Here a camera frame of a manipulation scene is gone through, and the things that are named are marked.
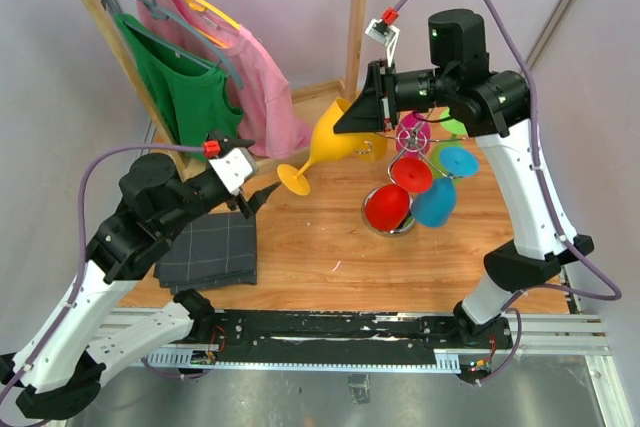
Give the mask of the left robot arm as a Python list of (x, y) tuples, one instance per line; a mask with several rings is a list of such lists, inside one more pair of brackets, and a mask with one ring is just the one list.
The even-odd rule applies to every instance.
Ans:
[(119, 181), (115, 212), (86, 235), (86, 168), (77, 210), (79, 261), (65, 296), (34, 337), (1, 357), (1, 394), (17, 391), (15, 406), (32, 426), (65, 421), (87, 408), (117, 374), (174, 341), (207, 340), (216, 328), (211, 302), (194, 289), (178, 293), (157, 314), (107, 340), (94, 338), (113, 308), (166, 255), (185, 227), (225, 204), (254, 217), (279, 187), (274, 182), (245, 197), (258, 172), (250, 141), (210, 133), (200, 146), (133, 145), (142, 151)]

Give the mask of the red wine glass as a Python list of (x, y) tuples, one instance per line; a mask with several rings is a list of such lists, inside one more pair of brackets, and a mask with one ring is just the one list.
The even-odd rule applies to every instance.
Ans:
[(433, 174), (427, 164), (417, 158), (402, 157), (392, 163), (390, 182), (372, 191), (364, 202), (364, 218), (376, 231), (391, 233), (401, 230), (411, 217), (412, 195), (427, 191)]

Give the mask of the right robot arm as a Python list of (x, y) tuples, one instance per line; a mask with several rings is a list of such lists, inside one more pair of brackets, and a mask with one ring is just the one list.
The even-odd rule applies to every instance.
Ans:
[(382, 132), (398, 123), (401, 111), (448, 108), (492, 168), (512, 223), (514, 237), (484, 257), (485, 274), (453, 311), (452, 333), (466, 347), (486, 339), (512, 295), (545, 284), (562, 266), (594, 250), (565, 217), (553, 187), (541, 191), (533, 147), (531, 91), (513, 71), (493, 72), (483, 18), (452, 9), (428, 19), (432, 68), (398, 73), (372, 61), (365, 86), (337, 121), (337, 134)]

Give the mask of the yellow wine glass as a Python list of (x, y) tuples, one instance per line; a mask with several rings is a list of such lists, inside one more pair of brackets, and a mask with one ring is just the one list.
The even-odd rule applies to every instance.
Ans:
[(309, 155), (302, 167), (295, 168), (289, 164), (280, 164), (277, 167), (279, 180), (289, 191), (299, 196), (308, 195), (311, 186), (305, 173), (309, 168), (319, 163), (341, 160), (352, 153), (368, 152), (371, 149), (364, 134), (334, 132), (334, 126), (350, 106), (351, 103), (341, 97), (330, 104), (315, 124)]
[(388, 139), (377, 133), (360, 134), (361, 142), (355, 152), (358, 158), (365, 162), (376, 162), (381, 160), (388, 149)]

